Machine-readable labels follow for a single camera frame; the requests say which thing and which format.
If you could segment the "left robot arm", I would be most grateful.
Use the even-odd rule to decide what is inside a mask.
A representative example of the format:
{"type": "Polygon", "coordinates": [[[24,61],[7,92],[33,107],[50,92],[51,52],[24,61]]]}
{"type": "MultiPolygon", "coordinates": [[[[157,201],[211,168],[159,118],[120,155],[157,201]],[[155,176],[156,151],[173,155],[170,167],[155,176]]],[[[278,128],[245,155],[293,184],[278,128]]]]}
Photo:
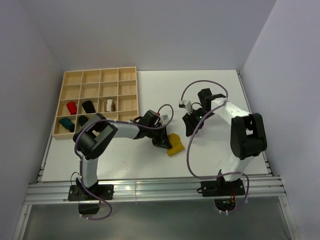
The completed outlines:
{"type": "Polygon", "coordinates": [[[79,194],[91,200],[98,193],[98,159],[114,138],[138,140],[150,138],[155,147],[171,150],[166,126],[160,123],[160,115],[148,110],[143,116],[129,121],[116,121],[95,114],[74,134],[74,153],[79,157],[79,194]]]}

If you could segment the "yellow cartoon sock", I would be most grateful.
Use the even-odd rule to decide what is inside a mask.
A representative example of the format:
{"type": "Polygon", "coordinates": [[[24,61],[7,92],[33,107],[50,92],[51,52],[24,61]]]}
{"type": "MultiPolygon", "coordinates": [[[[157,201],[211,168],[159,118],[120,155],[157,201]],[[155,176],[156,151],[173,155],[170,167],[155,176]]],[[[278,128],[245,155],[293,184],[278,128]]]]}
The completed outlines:
{"type": "Polygon", "coordinates": [[[176,154],[185,150],[184,145],[181,142],[181,138],[176,133],[171,133],[168,135],[169,143],[171,144],[172,148],[167,149],[167,155],[172,157],[176,154]]]}

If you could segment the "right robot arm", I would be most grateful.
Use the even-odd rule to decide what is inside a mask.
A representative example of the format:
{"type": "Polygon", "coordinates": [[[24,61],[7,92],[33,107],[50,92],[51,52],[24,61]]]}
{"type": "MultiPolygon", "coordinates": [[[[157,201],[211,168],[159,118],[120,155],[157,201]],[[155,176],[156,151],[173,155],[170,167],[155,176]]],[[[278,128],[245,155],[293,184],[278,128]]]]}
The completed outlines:
{"type": "Polygon", "coordinates": [[[231,155],[220,167],[216,183],[217,191],[222,195],[229,194],[233,181],[242,177],[248,164],[267,149],[267,138],[263,117],[259,113],[245,111],[228,100],[222,93],[212,94],[209,88],[202,89],[198,94],[200,108],[193,109],[189,100],[181,99],[178,106],[186,110],[182,120],[186,128],[186,136],[190,138],[187,156],[190,155],[191,143],[204,126],[206,119],[217,115],[230,126],[231,155]]]}

